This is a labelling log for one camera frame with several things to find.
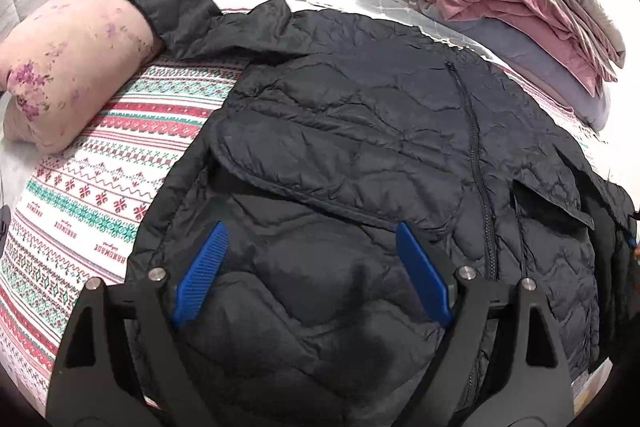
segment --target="patterned blanket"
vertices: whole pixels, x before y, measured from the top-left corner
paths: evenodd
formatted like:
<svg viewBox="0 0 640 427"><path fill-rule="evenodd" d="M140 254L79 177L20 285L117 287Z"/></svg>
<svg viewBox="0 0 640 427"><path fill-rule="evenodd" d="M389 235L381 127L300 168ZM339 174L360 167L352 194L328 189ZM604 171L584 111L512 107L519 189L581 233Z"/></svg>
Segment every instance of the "patterned blanket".
<svg viewBox="0 0 640 427"><path fill-rule="evenodd" d="M36 168L0 259L0 351L41 405L82 285L93 276L124 280L149 204L245 65L239 57L185 67L160 57L69 149Z"/></svg>

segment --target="zipper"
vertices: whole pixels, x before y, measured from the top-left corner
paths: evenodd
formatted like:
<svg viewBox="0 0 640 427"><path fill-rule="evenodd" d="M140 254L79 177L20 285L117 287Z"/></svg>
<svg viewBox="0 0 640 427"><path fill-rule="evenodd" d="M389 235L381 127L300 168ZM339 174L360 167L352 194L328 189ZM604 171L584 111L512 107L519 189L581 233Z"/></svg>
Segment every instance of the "zipper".
<svg viewBox="0 0 640 427"><path fill-rule="evenodd" d="M474 177L474 183L478 189L480 195L480 201L482 203L482 217L484 218L484 251L487 259L486 263L486 277L490 280L496 280L497 278L497 254L496 254L496 242L494 222L491 219L491 205L489 202L489 194L487 193L482 174L480 173L480 130L478 127L478 117L474 111L471 103L471 97L469 96L466 85L462 81L462 77L458 73L458 70L451 62L445 62L447 70L456 82L456 87L460 93L463 105L465 107L466 121L469 124L470 130L470 156L471 156L471 172ZM476 399L476 391L478 387L478 359L471 368L469 374L469 381L465 390L465 399L461 406L463 408L469 407Z"/></svg>

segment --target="metal screw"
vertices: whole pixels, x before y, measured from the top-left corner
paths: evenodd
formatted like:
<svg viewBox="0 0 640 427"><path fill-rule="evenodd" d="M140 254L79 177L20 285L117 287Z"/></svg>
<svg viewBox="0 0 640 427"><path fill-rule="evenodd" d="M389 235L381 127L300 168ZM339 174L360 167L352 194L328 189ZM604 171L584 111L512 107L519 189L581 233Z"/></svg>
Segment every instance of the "metal screw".
<svg viewBox="0 0 640 427"><path fill-rule="evenodd" d="M532 292L538 287L536 282L533 279L530 279L529 277L523 279L521 284L522 284L522 287L526 289L526 291L528 292Z"/></svg>
<svg viewBox="0 0 640 427"><path fill-rule="evenodd" d="M102 284L102 279L99 277L91 277L85 284L84 287L88 290L97 290Z"/></svg>
<svg viewBox="0 0 640 427"><path fill-rule="evenodd" d="M164 271L164 268L161 268L161 267L154 268L149 272L148 277L152 281L156 281L156 282L161 281L166 277L166 272Z"/></svg>
<svg viewBox="0 0 640 427"><path fill-rule="evenodd" d="M472 281L476 278L476 270L471 268L470 266L463 266L458 270L460 277L465 281Z"/></svg>

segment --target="blue rubber pad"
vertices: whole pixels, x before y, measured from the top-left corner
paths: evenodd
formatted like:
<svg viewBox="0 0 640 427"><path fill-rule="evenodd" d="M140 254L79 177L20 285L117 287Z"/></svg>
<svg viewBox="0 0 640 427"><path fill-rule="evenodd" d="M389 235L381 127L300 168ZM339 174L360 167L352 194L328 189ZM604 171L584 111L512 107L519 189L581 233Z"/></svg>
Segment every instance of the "blue rubber pad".
<svg viewBox="0 0 640 427"><path fill-rule="evenodd" d="M396 250L427 316L448 328L453 322L447 285L405 223L396 230Z"/></svg>
<svg viewBox="0 0 640 427"><path fill-rule="evenodd" d="M174 317L172 318L174 326L180 327L198 315L213 279L215 279L222 260L225 258L228 246L229 240L225 225L218 222L178 285L175 295Z"/></svg>

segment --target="black puffer jacket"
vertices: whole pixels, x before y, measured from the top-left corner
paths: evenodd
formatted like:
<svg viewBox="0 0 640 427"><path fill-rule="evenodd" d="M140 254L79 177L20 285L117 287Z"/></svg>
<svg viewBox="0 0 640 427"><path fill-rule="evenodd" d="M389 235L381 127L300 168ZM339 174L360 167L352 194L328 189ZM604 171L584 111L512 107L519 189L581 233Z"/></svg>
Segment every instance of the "black puffer jacket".
<svg viewBox="0 0 640 427"><path fill-rule="evenodd" d="M417 28L292 14L282 0L227 15L210 0L130 1L174 57L254 58L170 172L127 266L127 280L154 266L179 280L225 223L224 263L179 333L224 424L396 418L442 333L396 255L399 221L484 277L533 277L560 322L572 377L598 357L594 222L582 202L610 219L602 233L626 237L630 198L497 68ZM630 261L623 254L615 258ZM618 289L622 268L607 279ZM493 337L489 327L467 403Z"/></svg>

